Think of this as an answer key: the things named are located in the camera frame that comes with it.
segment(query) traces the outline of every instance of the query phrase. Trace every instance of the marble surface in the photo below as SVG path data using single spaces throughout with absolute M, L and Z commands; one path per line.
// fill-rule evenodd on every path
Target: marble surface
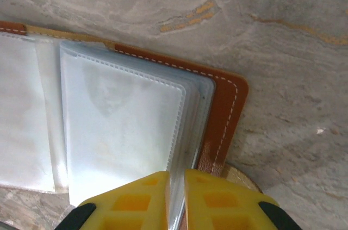
M 243 75 L 228 160 L 303 229 L 348 229 L 348 0 L 0 0 L 0 18 Z M 66 195 L 0 189 L 0 219 L 52 229 Z

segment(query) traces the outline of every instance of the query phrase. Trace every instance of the leather wallet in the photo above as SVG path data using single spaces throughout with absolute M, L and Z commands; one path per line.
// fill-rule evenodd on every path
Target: leather wallet
M 196 168 L 215 176 L 221 175 L 227 151 L 230 147 L 232 136 L 235 132 L 248 93 L 248 84 L 243 77 L 224 70 L 91 35 L 61 32 L 26 24 L 2 21 L 0 21 L 0 32 L 28 37 L 47 36 L 59 40 L 101 42 L 108 49 L 112 49 L 128 57 L 165 65 L 170 68 L 194 73 L 213 80 L 215 83 L 215 91 Z M 1 133 L 4 132 L 0 130 L 0 144 L 5 145 L 7 142 Z M 184 216 L 181 222 L 181 229 L 185 229 L 185 226 Z

